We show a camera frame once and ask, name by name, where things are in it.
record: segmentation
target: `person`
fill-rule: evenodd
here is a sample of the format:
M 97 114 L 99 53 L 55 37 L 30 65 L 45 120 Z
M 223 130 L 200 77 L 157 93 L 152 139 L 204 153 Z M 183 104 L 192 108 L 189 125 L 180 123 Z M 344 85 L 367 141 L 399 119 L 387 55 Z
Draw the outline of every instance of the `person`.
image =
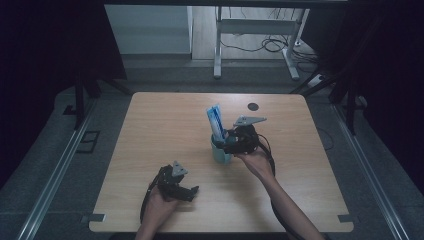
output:
M 265 187 L 271 201 L 284 221 L 303 239 L 324 240 L 309 218 L 284 191 L 272 173 L 265 152 L 257 148 L 250 154 L 235 154 Z M 163 199 L 154 187 L 144 214 L 144 220 L 136 234 L 136 240 L 153 239 L 156 230 L 166 221 L 178 205 L 178 200 Z

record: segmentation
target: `person's right hand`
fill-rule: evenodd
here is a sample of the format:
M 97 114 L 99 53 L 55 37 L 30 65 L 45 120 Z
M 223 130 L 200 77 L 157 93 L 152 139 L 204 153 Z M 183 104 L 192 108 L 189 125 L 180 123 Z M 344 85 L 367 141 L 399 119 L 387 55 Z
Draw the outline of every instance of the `person's right hand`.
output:
M 246 167 L 260 180 L 273 176 L 271 165 L 268 162 L 267 156 L 260 147 L 249 154 L 234 154 L 234 157 L 240 158 Z

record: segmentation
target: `cup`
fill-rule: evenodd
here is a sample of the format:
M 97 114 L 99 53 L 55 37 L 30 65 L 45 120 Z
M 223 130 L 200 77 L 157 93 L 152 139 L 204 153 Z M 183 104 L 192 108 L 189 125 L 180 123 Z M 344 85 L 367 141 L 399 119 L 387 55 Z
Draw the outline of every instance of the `cup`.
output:
M 229 164 L 231 160 L 231 154 L 225 153 L 224 149 L 216 147 L 214 144 L 213 135 L 211 136 L 211 146 L 212 146 L 212 154 L 213 159 L 215 159 L 216 162 L 221 164 Z

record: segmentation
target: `wooden tabletop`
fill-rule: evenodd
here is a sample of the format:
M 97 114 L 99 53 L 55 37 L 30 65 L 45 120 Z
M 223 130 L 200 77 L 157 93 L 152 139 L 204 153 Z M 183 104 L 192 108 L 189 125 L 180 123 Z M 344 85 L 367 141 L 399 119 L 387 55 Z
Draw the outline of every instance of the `wooden tabletop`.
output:
M 216 163 L 206 109 L 220 104 L 223 124 L 239 115 L 266 117 L 256 131 L 271 144 L 276 177 L 322 232 L 349 232 L 348 215 L 305 99 L 300 95 L 136 93 L 123 123 L 94 209 L 96 232 L 136 232 L 149 182 L 160 167 L 179 161 L 189 173 L 182 187 L 199 186 L 181 202 L 160 232 L 282 232 L 269 197 L 243 162 Z M 247 108 L 259 105 L 257 111 Z

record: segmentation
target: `wall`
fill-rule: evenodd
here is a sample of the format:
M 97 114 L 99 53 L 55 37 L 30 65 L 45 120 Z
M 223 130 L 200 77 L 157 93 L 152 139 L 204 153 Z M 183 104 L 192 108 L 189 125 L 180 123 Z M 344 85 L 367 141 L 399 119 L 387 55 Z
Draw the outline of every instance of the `wall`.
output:
M 105 8 L 121 54 L 191 53 L 191 6 Z

